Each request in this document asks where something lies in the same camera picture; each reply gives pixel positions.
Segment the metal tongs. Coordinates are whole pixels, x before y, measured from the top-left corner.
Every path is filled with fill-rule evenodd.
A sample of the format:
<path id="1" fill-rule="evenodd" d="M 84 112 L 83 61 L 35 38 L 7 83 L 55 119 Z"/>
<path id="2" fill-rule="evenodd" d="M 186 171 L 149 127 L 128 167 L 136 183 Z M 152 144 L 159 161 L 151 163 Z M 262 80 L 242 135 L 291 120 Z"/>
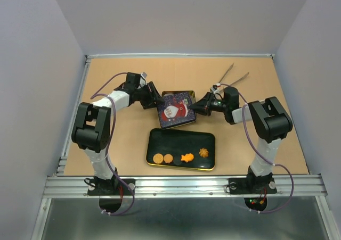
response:
<path id="1" fill-rule="evenodd" d="M 225 66 L 218 75 L 218 83 L 235 86 L 244 81 L 250 74 L 250 70 L 243 68 L 237 62 Z"/>

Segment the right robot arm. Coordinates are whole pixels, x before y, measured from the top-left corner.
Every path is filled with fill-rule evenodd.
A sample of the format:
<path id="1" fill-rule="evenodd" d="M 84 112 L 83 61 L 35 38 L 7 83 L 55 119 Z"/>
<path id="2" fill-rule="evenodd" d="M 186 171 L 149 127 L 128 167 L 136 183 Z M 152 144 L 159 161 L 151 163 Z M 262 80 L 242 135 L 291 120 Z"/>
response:
<path id="1" fill-rule="evenodd" d="M 239 100 L 240 92 L 227 85 L 223 97 L 216 98 L 219 85 L 214 85 L 199 101 L 190 106 L 195 113 L 209 116 L 212 112 L 222 112 L 226 122 L 231 125 L 248 121 L 254 124 L 258 143 L 249 142 L 255 157 L 243 178 L 229 178 L 225 191 L 232 195 L 260 194 L 263 191 L 276 193 L 273 179 L 273 168 L 277 167 L 275 157 L 279 146 L 293 129 L 293 122 L 276 97 L 263 101 L 246 102 L 243 106 Z"/>

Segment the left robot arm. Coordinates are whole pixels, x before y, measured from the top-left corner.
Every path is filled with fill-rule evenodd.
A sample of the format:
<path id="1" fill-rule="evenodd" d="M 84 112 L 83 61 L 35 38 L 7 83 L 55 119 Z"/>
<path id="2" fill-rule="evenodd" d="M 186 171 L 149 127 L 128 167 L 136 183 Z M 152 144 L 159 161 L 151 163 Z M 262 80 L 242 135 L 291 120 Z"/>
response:
<path id="1" fill-rule="evenodd" d="M 103 94 L 100 87 L 91 96 L 91 99 L 98 98 L 98 101 L 81 102 L 77 108 L 71 140 L 86 153 L 93 167 L 93 178 L 85 180 L 91 192 L 113 194 L 123 185 L 109 158 L 116 113 L 135 102 L 140 102 L 144 109 L 164 103 L 153 82 L 146 80 L 145 72 L 125 72 L 124 75 L 125 81 L 110 94 Z"/>

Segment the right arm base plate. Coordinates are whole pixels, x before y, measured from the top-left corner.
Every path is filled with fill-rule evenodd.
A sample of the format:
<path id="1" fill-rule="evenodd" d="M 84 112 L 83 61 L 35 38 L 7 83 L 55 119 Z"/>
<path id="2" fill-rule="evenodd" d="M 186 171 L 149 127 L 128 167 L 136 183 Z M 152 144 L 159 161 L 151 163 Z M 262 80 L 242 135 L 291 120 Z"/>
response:
<path id="1" fill-rule="evenodd" d="M 274 179 L 271 178 L 270 180 L 256 180 L 255 182 L 252 182 L 251 180 L 248 180 L 246 177 L 244 178 L 229 178 L 228 184 L 229 192 L 232 195 L 251 195 L 251 194 L 261 194 L 265 193 L 267 194 L 276 194 L 277 188 L 271 188 L 270 183 L 274 182 Z"/>

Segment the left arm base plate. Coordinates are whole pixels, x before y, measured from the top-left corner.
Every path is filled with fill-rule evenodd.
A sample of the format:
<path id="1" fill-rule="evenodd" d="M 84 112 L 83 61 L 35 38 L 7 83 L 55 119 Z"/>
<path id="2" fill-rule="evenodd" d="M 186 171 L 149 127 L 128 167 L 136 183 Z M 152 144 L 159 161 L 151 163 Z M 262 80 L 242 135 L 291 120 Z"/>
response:
<path id="1" fill-rule="evenodd" d="M 88 196 L 132 196 L 131 191 L 115 177 L 112 179 L 85 178 Z"/>

